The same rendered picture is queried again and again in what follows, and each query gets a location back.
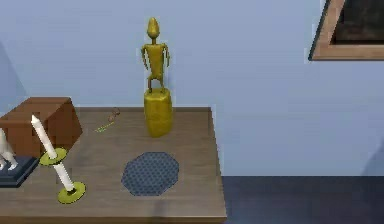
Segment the golden figure statue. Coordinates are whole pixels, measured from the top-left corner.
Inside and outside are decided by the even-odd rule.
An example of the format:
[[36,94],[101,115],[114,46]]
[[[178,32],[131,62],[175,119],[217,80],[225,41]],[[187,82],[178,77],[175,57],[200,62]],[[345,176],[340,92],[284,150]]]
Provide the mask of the golden figure statue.
[[166,43],[159,43],[160,26],[151,17],[148,21],[147,35],[151,39],[141,47],[141,57],[147,77],[147,90],[144,93],[144,114],[151,137],[157,138],[168,134],[172,128],[171,91],[165,87],[165,68],[170,65],[171,55]]

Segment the dark blue octagonal mat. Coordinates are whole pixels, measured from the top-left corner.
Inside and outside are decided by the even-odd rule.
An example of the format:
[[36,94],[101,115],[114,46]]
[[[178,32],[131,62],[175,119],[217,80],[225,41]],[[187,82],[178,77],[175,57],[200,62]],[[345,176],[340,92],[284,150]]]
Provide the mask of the dark blue octagonal mat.
[[121,178],[133,196],[160,196],[179,176],[179,163],[166,152],[145,152],[129,161]]

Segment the brown wooden table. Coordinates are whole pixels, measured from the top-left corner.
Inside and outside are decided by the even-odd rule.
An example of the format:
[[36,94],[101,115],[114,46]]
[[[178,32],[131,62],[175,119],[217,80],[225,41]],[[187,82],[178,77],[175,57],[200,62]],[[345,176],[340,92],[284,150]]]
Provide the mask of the brown wooden table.
[[[142,110],[122,110],[115,124],[97,132],[106,108],[77,111],[83,134],[65,161],[86,184],[77,202],[58,202],[54,170],[39,166],[17,189],[0,189],[0,224],[223,224],[227,218],[212,112],[177,108],[172,131],[149,137]],[[128,161],[164,151],[179,163],[177,183],[160,196],[137,197],[122,185]]]

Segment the brown cardboard box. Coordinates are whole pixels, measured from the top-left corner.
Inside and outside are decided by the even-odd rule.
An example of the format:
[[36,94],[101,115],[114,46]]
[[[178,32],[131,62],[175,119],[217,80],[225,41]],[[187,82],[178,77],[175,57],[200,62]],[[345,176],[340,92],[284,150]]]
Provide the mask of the brown cardboard box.
[[0,118],[0,128],[17,156],[39,158],[45,152],[31,124],[33,115],[54,147],[70,150],[82,134],[70,97],[30,97]]

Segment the white candle on green holder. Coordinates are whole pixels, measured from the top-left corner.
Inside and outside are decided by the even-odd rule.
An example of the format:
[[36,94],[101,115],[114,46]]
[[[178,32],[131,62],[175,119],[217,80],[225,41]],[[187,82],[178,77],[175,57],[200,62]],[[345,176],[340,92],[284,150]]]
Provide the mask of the white candle on green holder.
[[73,182],[65,169],[63,160],[67,156],[67,150],[53,147],[41,121],[34,115],[31,116],[31,124],[45,149],[39,163],[43,166],[52,166],[63,184],[57,196],[58,201],[61,204],[72,204],[78,201],[85,194],[86,185],[83,182]]

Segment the wooden framed dark picture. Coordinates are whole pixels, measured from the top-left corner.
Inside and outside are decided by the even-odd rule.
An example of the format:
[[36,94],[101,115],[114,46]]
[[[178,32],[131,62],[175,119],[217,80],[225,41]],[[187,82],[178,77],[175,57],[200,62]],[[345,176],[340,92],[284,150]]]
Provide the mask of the wooden framed dark picture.
[[345,0],[325,0],[308,55],[309,61],[384,61],[384,45],[331,43]]

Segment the white statue on dark base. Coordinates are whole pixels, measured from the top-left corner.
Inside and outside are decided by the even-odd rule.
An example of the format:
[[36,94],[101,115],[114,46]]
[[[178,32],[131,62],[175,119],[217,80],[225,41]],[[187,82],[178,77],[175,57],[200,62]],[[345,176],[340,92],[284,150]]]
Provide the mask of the white statue on dark base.
[[0,128],[0,188],[18,188],[34,171],[38,159],[31,156],[16,156]]

